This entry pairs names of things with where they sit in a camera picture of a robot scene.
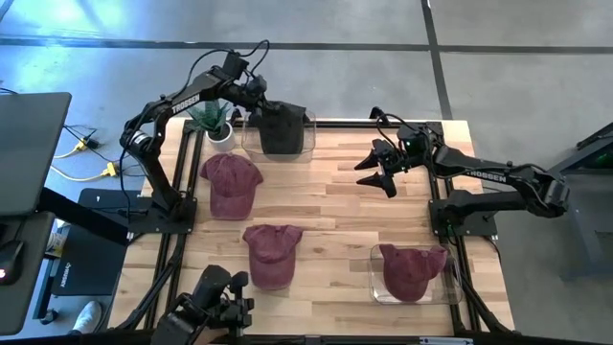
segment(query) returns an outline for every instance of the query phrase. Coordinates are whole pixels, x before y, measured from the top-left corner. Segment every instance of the red baseball cap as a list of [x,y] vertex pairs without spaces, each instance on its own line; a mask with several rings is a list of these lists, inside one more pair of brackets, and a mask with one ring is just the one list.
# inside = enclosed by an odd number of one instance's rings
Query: red baseball cap
[[211,181],[211,214],[227,220],[249,217],[256,187],[264,180],[253,163],[232,153],[209,158],[200,176]]
[[428,281],[443,270],[447,260],[447,250],[440,246],[419,250],[381,244],[379,249],[383,254],[385,287],[403,302],[419,301],[428,288]]
[[303,230],[292,225],[255,225],[242,239],[249,244],[249,270],[261,289],[289,287],[296,267],[296,244]]

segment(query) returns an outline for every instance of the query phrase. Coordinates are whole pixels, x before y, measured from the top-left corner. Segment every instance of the white sneaker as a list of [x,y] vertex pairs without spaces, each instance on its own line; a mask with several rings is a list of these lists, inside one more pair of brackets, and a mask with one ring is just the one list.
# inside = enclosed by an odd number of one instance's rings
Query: white sneaker
[[102,306],[96,301],[90,301],[83,310],[80,311],[73,331],[79,331],[82,334],[93,333],[98,324],[102,321]]

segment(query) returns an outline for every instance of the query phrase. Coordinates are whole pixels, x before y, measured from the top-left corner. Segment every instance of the wooden table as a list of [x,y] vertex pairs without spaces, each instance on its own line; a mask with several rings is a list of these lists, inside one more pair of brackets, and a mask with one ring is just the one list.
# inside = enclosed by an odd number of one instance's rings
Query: wooden table
[[[184,120],[172,119],[167,127],[160,161],[169,179]],[[443,129],[449,146],[474,154],[465,121],[443,121]],[[386,132],[392,136],[396,130]],[[245,295],[256,300],[248,334],[452,334],[449,306],[382,306],[371,299],[367,264],[375,244],[438,243],[429,228],[426,204],[431,195],[424,168],[397,174],[398,193],[392,199],[379,189],[355,184],[358,178],[372,173],[355,172],[353,166],[365,157],[377,136],[372,129],[318,128],[317,145],[309,164],[257,164],[264,182],[257,189],[247,220],[212,219],[209,181],[198,178],[196,226],[188,237],[178,291],[193,291],[202,270],[210,264],[221,265],[233,274],[248,271],[248,247],[241,239],[246,227],[293,224],[305,229],[298,245],[293,282],[287,289],[272,292],[253,285],[246,288]],[[193,141],[188,149],[184,184]],[[201,164],[215,154],[206,141],[202,151]],[[240,144],[235,153],[246,156]],[[481,193],[478,179],[457,177],[453,182],[457,189]],[[147,183],[146,193],[150,193]],[[151,285],[160,238],[146,235],[128,248],[109,326],[125,320]],[[475,288],[502,323],[512,328],[496,252],[481,238],[466,238],[465,243]],[[166,294],[164,289],[158,317],[166,304]],[[461,308],[468,327],[464,302]]]

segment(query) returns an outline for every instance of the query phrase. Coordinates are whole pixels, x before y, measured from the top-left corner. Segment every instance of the concrete floor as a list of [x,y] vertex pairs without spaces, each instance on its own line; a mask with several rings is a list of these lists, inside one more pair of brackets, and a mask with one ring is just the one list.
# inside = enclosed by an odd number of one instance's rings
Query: concrete floor
[[[16,0],[0,22],[0,39],[19,35],[160,41],[427,44],[420,0]],[[607,0],[430,0],[440,44],[611,46]],[[269,99],[304,104],[318,117],[366,117],[380,105],[407,119],[442,117],[427,51],[273,50],[260,67]],[[0,84],[19,92],[73,94],[68,124],[101,129],[102,153],[115,159],[126,119],[160,93],[176,90],[192,49],[0,46]],[[468,120],[477,154],[554,165],[583,137],[611,122],[611,55],[441,54],[454,119]],[[202,61],[200,70],[220,63]],[[64,133],[57,152],[74,146]],[[59,165],[86,176],[103,168],[82,153]],[[142,178],[129,178],[137,189]],[[47,185],[77,199],[82,188],[119,188],[105,179],[79,184],[50,173]],[[563,282],[580,260],[566,218],[496,216],[505,281],[516,328],[524,334],[613,343],[613,281]],[[69,329],[86,298],[66,301],[65,318],[21,335]]]

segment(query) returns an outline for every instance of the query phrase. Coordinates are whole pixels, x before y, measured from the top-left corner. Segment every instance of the computer mouse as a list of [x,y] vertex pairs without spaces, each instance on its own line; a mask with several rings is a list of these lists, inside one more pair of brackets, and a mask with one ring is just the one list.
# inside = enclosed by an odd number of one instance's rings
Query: computer mouse
[[11,285],[21,275],[21,257],[24,243],[8,241],[0,245],[0,286]]

